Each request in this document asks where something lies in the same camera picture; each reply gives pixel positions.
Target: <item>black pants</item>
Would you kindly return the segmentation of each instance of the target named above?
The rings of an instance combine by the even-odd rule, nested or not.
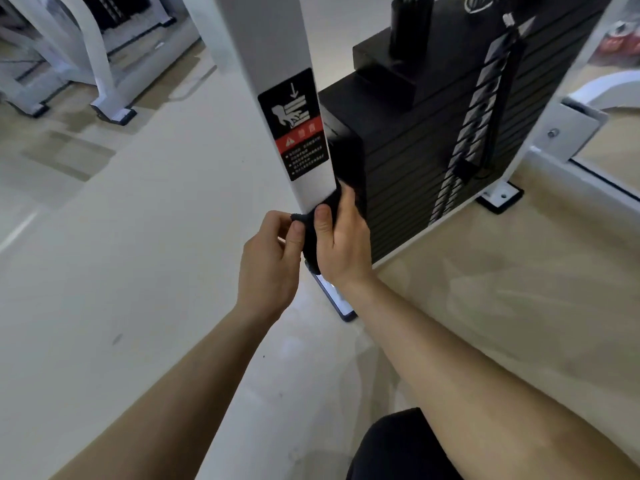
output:
[[[347,480],[463,480],[420,409],[391,414],[364,436]]]

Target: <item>person's left hand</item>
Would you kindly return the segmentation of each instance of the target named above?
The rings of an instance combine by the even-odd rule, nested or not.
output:
[[[291,304],[300,279],[305,226],[271,210],[260,231],[244,245],[235,310],[245,317],[275,322]]]

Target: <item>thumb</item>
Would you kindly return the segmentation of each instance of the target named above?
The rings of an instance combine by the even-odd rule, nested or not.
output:
[[[318,236],[318,246],[333,247],[333,221],[331,207],[327,204],[318,205],[314,218],[314,227]]]
[[[305,225],[299,221],[293,221],[285,238],[283,259],[300,265],[300,254],[305,245]]]

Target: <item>hand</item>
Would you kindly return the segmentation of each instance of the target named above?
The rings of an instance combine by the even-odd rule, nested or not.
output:
[[[318,266],[324,279],[342,294],[354,283],[375,279],[371,265],[369,227],[355,204],[355,192],[342,184],[338,218],[333,228],[331,208],[316,208],[314,225],[318,237]]]
[[[267,213],[258,234],[244,245],[236,312],[269,324],[280,318],[298,290],[304,241],[304,224],[292,223],[284,212]]]

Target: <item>warning label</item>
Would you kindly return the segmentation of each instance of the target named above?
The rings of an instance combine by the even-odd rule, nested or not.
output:
[[[291,181],[329,161],[310,68],[263,92],[258,101]]]

